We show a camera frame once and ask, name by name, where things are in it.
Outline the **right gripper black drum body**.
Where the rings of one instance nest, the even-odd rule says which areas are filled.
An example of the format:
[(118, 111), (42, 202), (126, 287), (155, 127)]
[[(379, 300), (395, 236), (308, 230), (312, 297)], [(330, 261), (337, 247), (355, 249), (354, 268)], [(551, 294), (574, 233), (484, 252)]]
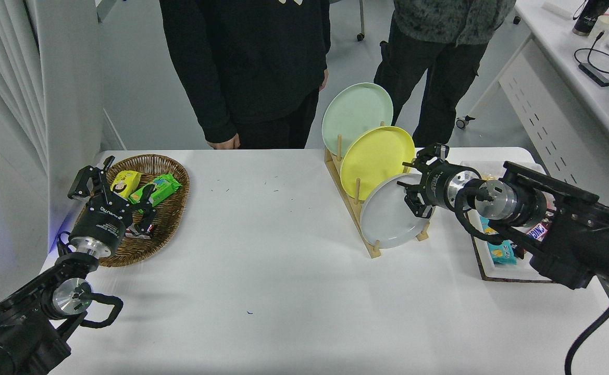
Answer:
[(427, 206), (454, 207), (450, 202), (448, 188), (454, 176), (461, 172), (461, 166), (437, 159), (428, 164), (428, 171), (423, 173), (423, 199)]

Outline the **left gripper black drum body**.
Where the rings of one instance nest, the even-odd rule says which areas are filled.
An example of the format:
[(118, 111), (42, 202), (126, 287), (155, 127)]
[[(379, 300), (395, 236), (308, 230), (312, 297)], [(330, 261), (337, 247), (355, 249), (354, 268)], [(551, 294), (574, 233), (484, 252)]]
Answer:
[(82, 239), (90, 238), (104, 244), (107, 249), (118, 249), (129, 225), (128, 201), (123, 197), (93, 197), (81, 213), (69, 241), (78, 245)]

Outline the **person's right hand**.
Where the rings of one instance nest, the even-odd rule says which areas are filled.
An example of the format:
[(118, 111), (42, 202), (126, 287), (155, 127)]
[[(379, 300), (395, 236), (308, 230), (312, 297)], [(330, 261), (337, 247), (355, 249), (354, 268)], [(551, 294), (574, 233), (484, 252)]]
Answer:
[(209, 145), (209, 147), (211, 147), (212, 149), (216, 149), (216, 150), (240, 149), (240, 147), (241, 147), (240, 136), (239, 136), (239, 134), (236, 133), (232, 138), (230, 138), (229, 140), (227, 140), (225, 142), (219, 142), (219, 143), (207, 142), (207, 145)]

